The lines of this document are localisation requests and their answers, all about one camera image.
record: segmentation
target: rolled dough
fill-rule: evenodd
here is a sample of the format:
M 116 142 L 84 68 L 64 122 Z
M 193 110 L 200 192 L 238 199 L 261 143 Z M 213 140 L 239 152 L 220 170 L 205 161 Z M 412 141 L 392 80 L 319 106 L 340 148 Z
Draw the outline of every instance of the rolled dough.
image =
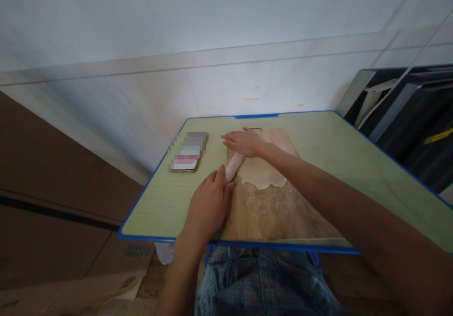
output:
M 250 183 L 258 190 L 263 190 L 271 184 L 281 187 L 286 183 L 286 178 L 280 172 L 259 157 L 245 158 L 237 175 L 241 178 L 242 184 Z
M 233 179 L 243 160 L 244 156 L 237 152 L 231 157 L 230 161 L 225 167 L 225 185 Z

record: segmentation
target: blue table edge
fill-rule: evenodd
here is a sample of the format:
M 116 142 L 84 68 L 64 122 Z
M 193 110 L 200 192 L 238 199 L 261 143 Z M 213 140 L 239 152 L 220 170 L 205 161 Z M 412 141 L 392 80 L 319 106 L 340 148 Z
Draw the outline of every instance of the blue table edge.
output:
M 283 114 L 294 114 L 294 113 L 313 113 L 313 112 L 334 112 L 337 114 L 341 119 L 343 119 L 349 126 L 351 126 L 354 130 L 359 132 L 366 140 L 368 140 L 373 146 L 378 148 L 381 152 L 383 152 L 387 157 L 389 157 L 395 164 L 397 164 L 400 168 L 402 168 L 407 174 L 409 174 L 412 178 L 414 178 L 417 182 L 419 182 L 425 189 L 427 189 L 430 193 L 435 195 L 439 200 L 441 200 L 447 207 L 453 210 L 453 206 L 448 203 L 445 199 L 440 197 L 437 193 L 435 193 L 430 187 L 425 185 L 420 179 L 410 173 L 405 167 L 403 167 L 400 163 L 398 163 L 392 156 L 390 156 L 387 152 L 382 150 L 378 145 L 373 143 L 366 135 L 364 135 L 361 131 L 359 131 L 354 125 L 344 119 L 338 112 L 334 110 L 321 110 L 321 111 L 302 111 L 302 112 L 281 112 L 281 113 L 271 113 L 271 114 L 260 114 L 260 115 L 240 115 L 240 116 L 232 116 L 235 119 L 251 119 L 251 118 L 272 118 L 278 117 L 279 115 Z M 181 130 L 184 128 L 185 123 L 187 123 L 190 119 L 201 119 L 201 118 L 222 118 L 222 117 L 229 117 L 229 116 L 204 116 L 204 117 L 193 117 L 187 118 L 184 124 L 178 131 L 178 134 L 181 133 Z M 128 235 L 123 234 L 123 227 L 126 224 L 127 220 L 129 219 L 132 211 L 135 209 L 135 206 L 139 202 L 140 198 L 142 197 L 143 193 L 145 192 L 146 188 L 150 184 L 152 178 L 157 173 L 157 170 L 162 164 L 162 161 L 165 159 L 168 150 L 165 152 L 164 156 L 160 160 L 159 164 L 157 165 L 156 169 L 152 173 L 151 178 L 146 183 L 145 187 L 140 193 L 137 201 L 134 203 L 134 206 L 127 214 L 126 219 L 121 224 L 121 227 L 118 231 L 118 238 L 127 241 L 147 241 L 147 242 L 162 242 L 162 243 L 174 243 L 176 238 L 175 237 L 154 237 L 154 236 L 137 236 L 137 235 Z M 355 248 L 346 248 L 346 247 L 332 247 L 332 246 L 320 246 L 320 245 L 306 245 L 306 244 L 286 244 L 286 243 L 264 243 L 264 242 L 251 242 L 251 241 L 224 241 L 224 240 L 211 240 L 209 244 L 219 245 L 219 246 L 231 246 L 231 247 L 242 247 L 242 248 L 260 248 L 260 249 L 275 249 L 275 250 L 284 250 L 284 251 L 314 251 L 314 252 L 324 252 L 324 253 L 336 253 L 336 254 L 349 254 L 349 255 L 359 255 L 360 253 Z

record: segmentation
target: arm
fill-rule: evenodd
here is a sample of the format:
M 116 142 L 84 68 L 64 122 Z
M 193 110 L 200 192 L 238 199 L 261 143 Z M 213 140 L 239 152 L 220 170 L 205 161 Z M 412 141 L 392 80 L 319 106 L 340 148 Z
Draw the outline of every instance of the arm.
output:
M 252 130 L 222 136 L 278 170 L 363 255 L 414 314 L 453 314 L 453 263 L 405 221 L 327 172 L 261 140 Z
M 192 315 L 197 272 L 211 237 L 220 229 L 234 184 L 224 187 L 225 167 L 211 173 L 190 201 L 183 230 L 176 238 L 175 254 L 154 315 Z

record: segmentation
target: cardboard box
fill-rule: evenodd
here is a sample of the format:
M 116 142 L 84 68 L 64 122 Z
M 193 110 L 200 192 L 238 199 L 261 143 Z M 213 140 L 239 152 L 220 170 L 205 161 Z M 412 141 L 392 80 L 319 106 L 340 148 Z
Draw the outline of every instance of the cardboard box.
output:
M 154 251 L 153 243 L 120 240 L 113 232 L 86 277 L 147 271 Z
M 154 252 L 152 243 L 122 241 L 111 233 L 84 278 L 0 291 L 1 314 L 58 313 L 121 295 L 146 276 Z
M 110 234 L 0 205 L 0 290 L 84 278 Z
M 4 191 L 56 210 L 124 220 L 143 186 L 1 91 L 0 121 Z

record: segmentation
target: person's right hand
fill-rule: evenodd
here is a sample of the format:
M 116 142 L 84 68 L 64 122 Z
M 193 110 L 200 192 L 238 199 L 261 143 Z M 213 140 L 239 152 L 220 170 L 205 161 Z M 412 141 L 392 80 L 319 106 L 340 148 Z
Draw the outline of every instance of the person's right hand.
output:
M 243 127 L 244 131 L 232 131 L 221 136 L 223 144 L 246 156 L 259 156 L 260 150 L 266 144 L 252 129 Z

